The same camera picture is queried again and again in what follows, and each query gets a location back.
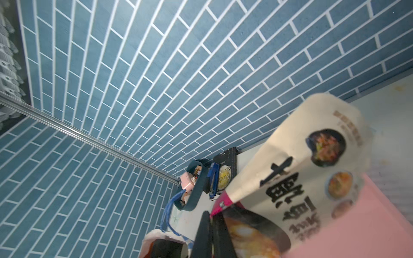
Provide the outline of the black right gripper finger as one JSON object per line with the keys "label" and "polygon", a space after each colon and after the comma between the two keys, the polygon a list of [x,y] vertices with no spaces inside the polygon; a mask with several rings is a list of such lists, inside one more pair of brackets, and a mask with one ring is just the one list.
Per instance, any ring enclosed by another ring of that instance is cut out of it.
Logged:
{"label": "black right gripper finger", "polygon": [[222,213],[202,214],[190,258],[236,258],[234,245]]}

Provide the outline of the blue checkered paper bag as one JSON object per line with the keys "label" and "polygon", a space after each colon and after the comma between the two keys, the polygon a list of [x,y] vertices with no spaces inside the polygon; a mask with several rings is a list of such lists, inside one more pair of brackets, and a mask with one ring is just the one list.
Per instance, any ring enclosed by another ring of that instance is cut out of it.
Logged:
{"label": "blue checkered paper bag", "polygon": [[170,225],[174,202],[178,201],[185,190],[179,190],[167,203],[161,217],[159,229],[145,235],[139,251],[139,258],[188,258],[194,242],[178,233]]}

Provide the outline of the cream black fish packet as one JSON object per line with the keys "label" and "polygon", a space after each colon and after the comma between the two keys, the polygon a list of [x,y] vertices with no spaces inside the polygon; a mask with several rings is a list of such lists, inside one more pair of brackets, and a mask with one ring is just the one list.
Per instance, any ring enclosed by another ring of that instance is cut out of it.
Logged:
{"label": "cream black fish packet", "polygon": [[279,258],[356,204],[372,155],[361,112],[330,94],[308,97],[215,202],[226,258]]}

